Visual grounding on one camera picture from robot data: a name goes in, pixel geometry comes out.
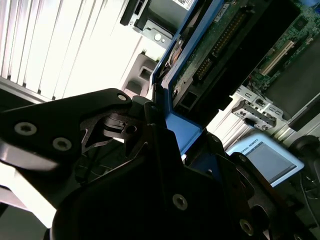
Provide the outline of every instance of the circuit board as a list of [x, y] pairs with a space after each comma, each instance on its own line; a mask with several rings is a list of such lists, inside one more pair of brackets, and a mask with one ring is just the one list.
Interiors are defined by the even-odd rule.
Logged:
[[293, 3], [300, 9], [300, 15], [249, 76], [249, 87], [257, 94], [263, 94], [320, 33], [320, 4], [308, 7]]
[[235, 17], [236, 13], [242, 6], [245, 6], [248, 0], [238, 1], [225, 1], [223, 11], [219, 12], [212, 25], [209, 27], [205, 36], [201, 40], [197, 49], [192, 53], [187, 63], [181, 70], [182, 74], [179, 75], [178, 81], [175, 83], [174, 89], [180, 92], [182, 85], [192, 78], [198, 69], [201, 69], [202, 63], [206, 56], [212, 51], [210, 47], [219, 41], [220, 36], [224, 33], [230, 21]]

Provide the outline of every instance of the label sticker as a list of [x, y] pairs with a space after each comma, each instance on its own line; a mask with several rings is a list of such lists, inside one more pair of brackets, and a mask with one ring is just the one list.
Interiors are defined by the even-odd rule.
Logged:
[[225, 3], [221, 10], [219, 11], [219, 13], [216, 15], [215, 19], [213, 20], [215, 23], [219, 22], [220, 19], [224, 16], [225, 12], [227, 11], [228, 7], [229, 7], [229, 3]]
[[189, 10], [195, 0], [172, 0], [172, 1], [179, 4], [181, 7]]

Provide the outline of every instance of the blue panel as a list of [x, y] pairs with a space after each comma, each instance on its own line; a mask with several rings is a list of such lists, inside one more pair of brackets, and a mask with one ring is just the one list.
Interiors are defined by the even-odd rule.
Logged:
[[[206, 30], [214, 20], [215, 16], [219, 12], [223, 2], [224, 2], [223, 0], [212, 1], [205, 15], [200, 21], [199, 25], [197, 26], [196, 30], [191, 36], [190, 40], [186, 44], [184, 50], [180, 54], [177, 62], [174, 64], [172, 69], [166, 75], [165, 79], [162, 81], [162, 86], [164, 88], [164, 102], [165, 102], [164, 109], [165, 109], [165, 116], [166, 116], [166, 124], [168, 129], [172, 130], [175, 133], [181, 154], [184, 154], [188, 150], [188, 148], [197, 140], [197, 138], [201, 135], [203, 128], [200, 125], [197, 125], [194, 122], [189, 121], [188, 119], [174, 112], [173, 105], [172, 105], [172, 96], [171, 94], [169, 94], [172, 92], [170, 91], [170, 89], [172, 88], [173, 83], [177, 80], [177, 77], [182, 67], [184, 66], [184, 64], [186, 64], [189, 56], [197, 46], [201, 37], [204, 35], [204, 33], [206, 32]], [[166, 59], [166, 57], [171, 53], [176, 43], [176, 40], [182, 31], [182, 28], [186, 24], [188, 18], [191, 15], [192, 10], [195, 7], [195, 4], [196, 2], [193, 3], [192, 8], [188, 11], [188, 14], [184, 19], [184, 23], [181, 25], [180, 29], [177, 31], [177, 33], [173, 37], [171, 45], [165, 52], [161, 61], [156, 66], [151, 77], [152, 83], [155, 82], [155, 76], [158, 74], [158, 71], [161, 65], [165, 64], [164, 59]]]

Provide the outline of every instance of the white device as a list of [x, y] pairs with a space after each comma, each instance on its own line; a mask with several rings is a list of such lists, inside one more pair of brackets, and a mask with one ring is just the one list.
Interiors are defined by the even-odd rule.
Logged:
[[226, 151], [229, 155], [234, 152], [245, 155], [272, 187], [304, 167], [299, 159], [261, 132], [240, 140]]

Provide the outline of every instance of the small screen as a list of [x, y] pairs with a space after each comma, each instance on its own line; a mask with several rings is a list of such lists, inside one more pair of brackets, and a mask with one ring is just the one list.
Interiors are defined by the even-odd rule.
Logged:
[[296, 167], [264, 142], [260, 142], [246, 156], [270, 184]]

